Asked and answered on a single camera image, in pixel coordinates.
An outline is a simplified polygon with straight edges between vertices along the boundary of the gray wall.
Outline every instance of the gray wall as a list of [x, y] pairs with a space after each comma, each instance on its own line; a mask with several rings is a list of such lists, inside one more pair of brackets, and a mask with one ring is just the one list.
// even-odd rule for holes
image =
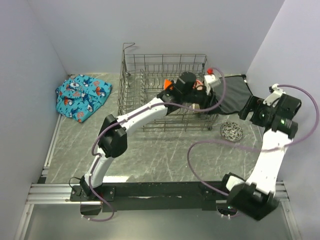
[[120, 71], [134, 53], [207, 54], [247, 72], [284, 0], [28, 0], [68, 73]]
[[[255, 95], [266, 97], [273, 83], [300, 86], [320, 104], [320, 1], [286, 0], [247, 73]], [[309, 131], [315, 110], [296, 90], [287, 93], [302, 100], [295, 120], [297, 138]], [[280, 169], [303, 239], [319, 239], [320, 128], [305, 142], [289, 148]]]
[[0, 238], [13, 239], [41, 174], [66, 72], [26, 0], [0, 4]]

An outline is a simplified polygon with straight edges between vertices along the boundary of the folded cloth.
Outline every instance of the folded cloth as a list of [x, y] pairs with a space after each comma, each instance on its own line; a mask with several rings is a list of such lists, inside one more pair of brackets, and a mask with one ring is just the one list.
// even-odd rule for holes
[[106, 102], [111, 90], [110, 83], [80, 74], [74, 79], [65, 80], [55, 90], [55, 109], [58, 113], [83, 123]]

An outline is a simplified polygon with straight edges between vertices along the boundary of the metal wire rack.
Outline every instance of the metal wire rack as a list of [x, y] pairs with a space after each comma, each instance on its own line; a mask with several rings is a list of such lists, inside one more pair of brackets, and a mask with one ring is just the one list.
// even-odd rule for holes
[[[118, 94], [118, 114], [127, 114], [152, 100], [164, 89], [165, 79], [176, 80], [183, 72], [192, 72], [203, 80], [205, 54], [127, 54], [135, 43], [124, 43]], [[194, 109], [195, 104], [188, 104]], [[142, 127], [143, 131], [211, 130], [218, 118], [192, 110], [178, 109], [164, 118]]]

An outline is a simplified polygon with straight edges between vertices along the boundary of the gray marble surface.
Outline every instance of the gray marble surface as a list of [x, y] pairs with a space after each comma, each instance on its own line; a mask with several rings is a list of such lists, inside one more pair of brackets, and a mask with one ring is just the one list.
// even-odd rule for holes
[[[62, 118], [46, 183], [67, 183], [71, 177], [85, 174], [94, 157], [91, 147], [108, 114], [117, 115], [119, 75], [93, 74], [113, 85], [105, 104], [84, 123]], [[213, 129], [203, 131], [139, 130], [128, 138], [127, 151], [116, 158], [106, 175], [114, 182], [196, 181], [187, 166], [187, 150], [196, 141], [222, 139], [220, 126], [227, 121], [238, 123], [243, 138], [236, 145], [261, 148], [262, 139], [257, 126], [238, 115], [219, 115]], [[221, 180], [229, 172], [247, 178], [259, 154], [222, 144], [201, 144], [193, 148], [191, 162], [195, 171], [206, 181]]]

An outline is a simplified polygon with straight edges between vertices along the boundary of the silver wire basket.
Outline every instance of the silver wire basket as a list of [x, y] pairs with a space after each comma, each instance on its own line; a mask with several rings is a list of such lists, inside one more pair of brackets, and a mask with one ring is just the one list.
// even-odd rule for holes
[[[183, 72], [192, 72], [203, 80], [205, 54], [127, 54], [135, 43], [124, 43], [118, 94], [118, 115], [127, 114], [152, 100], [164, 89], [165, 79], [176, 80]], [[196, 104], [186, 104], [199, 108]], [[217, 114], [197, 113], [180, 108], [170, 115], [142, 127], [143, 131], [211, 130]]]

